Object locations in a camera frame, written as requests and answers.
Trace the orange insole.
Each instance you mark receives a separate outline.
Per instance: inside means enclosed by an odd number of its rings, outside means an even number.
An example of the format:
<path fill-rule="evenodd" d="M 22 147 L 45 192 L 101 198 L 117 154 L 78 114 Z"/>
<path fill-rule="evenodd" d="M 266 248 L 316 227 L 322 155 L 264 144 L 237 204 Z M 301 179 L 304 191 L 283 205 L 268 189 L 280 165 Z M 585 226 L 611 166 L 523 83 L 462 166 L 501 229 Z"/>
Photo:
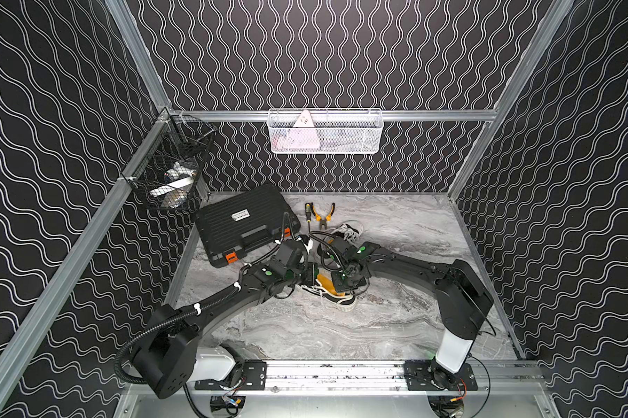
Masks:
<path fill-rule="evenodd" d="M 326 292 L 326 294 L 329 294 L 331 297 L 344 298 L 346 296 L 345 293 L 339 293 L 338 291 L 335 290 L 332 280 L 328 276 L 320 273 L 317 276 L 316 281 L 317 281 L 317 286 L 319 287 L 319 289 L 322 289 L 324 292 Z"/>

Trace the black canvas sneaker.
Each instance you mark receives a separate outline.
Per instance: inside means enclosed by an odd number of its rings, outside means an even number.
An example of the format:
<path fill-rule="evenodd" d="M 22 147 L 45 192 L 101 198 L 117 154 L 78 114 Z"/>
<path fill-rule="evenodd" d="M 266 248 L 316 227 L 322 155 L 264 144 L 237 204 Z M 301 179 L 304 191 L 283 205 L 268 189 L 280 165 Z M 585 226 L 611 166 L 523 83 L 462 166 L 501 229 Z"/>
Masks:
<path fill-rule="evenodd" d="M 338 254 L 342 255 L 351 245 L 359 242 L 359 237 L 364 233 L 364 225 L 357 220 L 348 220 L 336 227 L 319 229 L 322 233 L 328 233 L 334 237 L 339 237 L 345 243 L 335 245 Z"/>
<path fill-rule="evenodd" d="M 314 287 L 305 287 L 305 286 L 299 286 L 299 287 L 303 291 L 307 292 L 308 294 L 312 294 L 316 297 L 319 297 L 319 299 L 322 299 L 323 301 L 327 301 L 333 304 L 336 308 L 344 310 L 345 312 L 350 312 L 354 310 L 356 306 L 357 297 L 355 294 L 345 293 L 346 296 L 344 298 L 334 298 L 334 297 L 331 297 L 329 294 L 326 294 L 326 292 L 324 292 L 322 289 L 319 289 L 317 285 L 315 285 Z"/>

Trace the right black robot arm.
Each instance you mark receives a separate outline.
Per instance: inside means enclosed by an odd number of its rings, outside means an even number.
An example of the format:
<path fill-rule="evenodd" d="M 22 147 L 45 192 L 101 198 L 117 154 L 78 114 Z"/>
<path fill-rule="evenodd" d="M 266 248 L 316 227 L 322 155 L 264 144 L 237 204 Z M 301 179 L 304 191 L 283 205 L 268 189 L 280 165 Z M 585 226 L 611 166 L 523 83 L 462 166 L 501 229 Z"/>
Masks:
<path fill-rule="evenodd" d="M 322 247 L 321 262 L 336 265 L 330 272 L 338 293 L 355 292 L 372 278 L 382 278 L 434 297 L 445 330 L 425 375 L 439 389 L 462 381 L 458 373 L 493 307 L 491 294 L 467 262 L 422 261 L 369 241 L 356 246 L 332 233 L 317 232 L 312 238 Z"/>

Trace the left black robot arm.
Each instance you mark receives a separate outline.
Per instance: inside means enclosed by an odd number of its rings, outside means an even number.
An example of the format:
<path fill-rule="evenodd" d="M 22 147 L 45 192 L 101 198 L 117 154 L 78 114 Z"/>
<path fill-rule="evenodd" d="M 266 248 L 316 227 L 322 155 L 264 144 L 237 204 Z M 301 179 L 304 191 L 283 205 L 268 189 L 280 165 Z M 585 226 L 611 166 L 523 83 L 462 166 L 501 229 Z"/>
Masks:
<path fill-rule="evenodd" d="M 202 301 L 160 306 L 148 325 L 119 348 L 113 369 L 126 383 L 147 385 L 160 399 L 194 381 L 199 344 L 207 334 L 246 309 L 278 298 L 316 277 L 309 261 L 311 237 L 291 233 L 268 254 L 245 265 L 230 286 Z"/>

